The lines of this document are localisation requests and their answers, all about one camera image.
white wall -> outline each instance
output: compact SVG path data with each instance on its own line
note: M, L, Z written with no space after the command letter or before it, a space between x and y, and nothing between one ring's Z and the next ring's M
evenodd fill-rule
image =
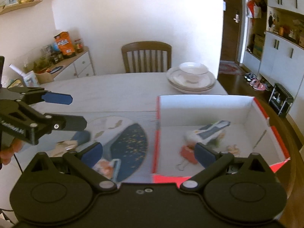
M54 41L54 33L51 0L1 15L0 55L5 57L3 75L10 79L19 78L9 64L23 67L27 57L29 60L39 57L40 49Z
M53 0L57 29L81 37L98 75L124 72L121 47L162 41L172 64L204 63L217 76L223 0Z

cardboard box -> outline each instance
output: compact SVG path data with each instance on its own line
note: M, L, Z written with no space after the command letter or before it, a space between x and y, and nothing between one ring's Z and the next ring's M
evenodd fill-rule
M302 33L300 35L299 45L304 48L304 34Z
M183 171L177 169L176 165L184 160L180 155L181 147L186 143L184 135L189 130L220 120L230 121L231 125L226 127L226 135L215 151L227 151L228 146L236 144L240 149L239 157L246 158L252 152L260 153L273 171L290 159L276 128L268 125L268 115L254 97L160 96L157 118L160 126L156 132L153 164L153 173L157 173L154 175L155 182L163 182L164 176L191 177L203 170L201 164L191 163Z
M264 42L265 42L265 37L262 37L258 34L255 35L253 54L255 54L259 58L262 58Z

shoe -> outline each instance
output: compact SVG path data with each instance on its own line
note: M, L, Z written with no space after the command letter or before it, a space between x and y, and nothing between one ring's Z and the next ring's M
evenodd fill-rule
M258 82L257 79L253 79L253 80L249 83L249 85L251 85L251 86L253 87L257 82Z
M253 73L252 73L252 72L248 72L247 74L245 74L245 76L244 76L245 79L246 79L247 76L249 76L249 75L251 75L251 74L253 74Z
M266 85L259 82L258 85L253 86L253 89L258 90L258 91L265 91L266 90Z
M252 75L247 76L246 79L247 79L247 81L252 81L254 79L257 79L257 77L255 74L252 74Z

finger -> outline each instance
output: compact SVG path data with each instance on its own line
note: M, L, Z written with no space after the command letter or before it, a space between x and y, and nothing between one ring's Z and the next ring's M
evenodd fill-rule
M2 159L10 159L11 157L13 157L14 155L14 149L13 147L9 147L9 148L6 148L2 151L0 151L0 158Z
M4 165L9 164L10 162L11 162L11 159L3 159L3 160L2 160L2 163L3 163Z
M13 147L13 150L14 150L15 153L19 152L23 147L23 141L15 138L12 141L11 147Z

glass jar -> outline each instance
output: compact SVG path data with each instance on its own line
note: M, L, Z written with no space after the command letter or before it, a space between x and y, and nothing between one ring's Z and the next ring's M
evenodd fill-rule
M74 43L75 43L76 52L77 52L77 53L83 52L83 44L82 44L81 39L76 39L76 40L74 41Z

